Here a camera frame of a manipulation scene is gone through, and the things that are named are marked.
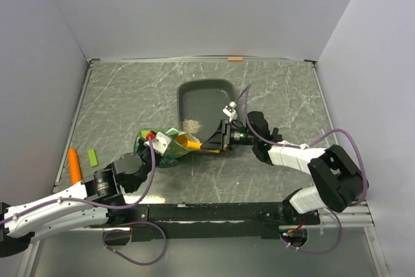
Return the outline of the green litter bag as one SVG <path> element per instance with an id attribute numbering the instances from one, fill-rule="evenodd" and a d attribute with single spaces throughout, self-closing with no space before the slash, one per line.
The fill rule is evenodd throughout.
<path id="1" fill-rule="evenodd" d="M 178 136 L 186 136 L 192 141 L 200 142 L 197 138 L 190 135 L 187 132 L 184 132 L 182 130 L 178 130 L 176 128 L 143 128 L 141 129 L 136 136 L 136 139 L 144 139 L 145 136 L 150 132 L 154 131 L 162 132 L 172 138 L 172 141 L 165 152 L 165 154 L 161 157 L 160 160 L 158 160 L 158 167 L 169 167 L 171 165 L 174 165 L 182 160 L 182 157 L 190 152 L 190 150 L 182 147 L 180 144 L 176 142 L 176 138 Z"/>

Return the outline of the yellow plastic scoop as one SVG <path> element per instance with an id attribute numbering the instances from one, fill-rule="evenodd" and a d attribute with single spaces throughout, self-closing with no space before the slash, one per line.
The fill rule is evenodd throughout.
<path id="1" fill-rule="evenodd" d="M 192 141 L 191 139 L 189 139 L 186 136 L 178 136 L 176 138 L 176 142 L 178 144 L 180 144 L 182 147 L 190 150 L 190 151 L 204 151 L 204 152 L 212 152 L 212 153 L 219 153 L 220 150 L 208 150 L 208 149 L 203 149 L 202 148 L 202 143 L 200 142 L 196 142 L 196 141 Z"/>

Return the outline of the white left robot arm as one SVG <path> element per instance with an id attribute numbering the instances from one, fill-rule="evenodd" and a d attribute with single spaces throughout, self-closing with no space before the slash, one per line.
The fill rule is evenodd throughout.
<path id="1" fill-rule="evenodd" d="M 1 203 L 1 257 L 26 250 L 48 235 L 83 226 L 123 225 L 144 198 L 126 203 L 124 194 L 152 184 L 159 155 L 157 139 L 140 144 L 139 153 L 127 153 L 71 187 L 34 202 L 12 206 Z"/>

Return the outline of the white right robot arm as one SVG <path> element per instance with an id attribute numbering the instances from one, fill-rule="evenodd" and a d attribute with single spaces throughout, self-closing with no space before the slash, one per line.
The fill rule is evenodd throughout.
<path id="1" fill-rule="evenodd" d="M 234 145 L 248 145 L 260 162 L 309 175 L 313 186 L 294 191 L 281 204 L 278 214 L 288 223 L 298 224 L 322 208 L 342 212 L 365 197 L 367 178 L 340 145 L 325 149 L 289 143 L 278 128 L 269 128 L 263 112 L 251 111 L 245 121 L 222 120 L 200 149 L 227 151 Z"/>

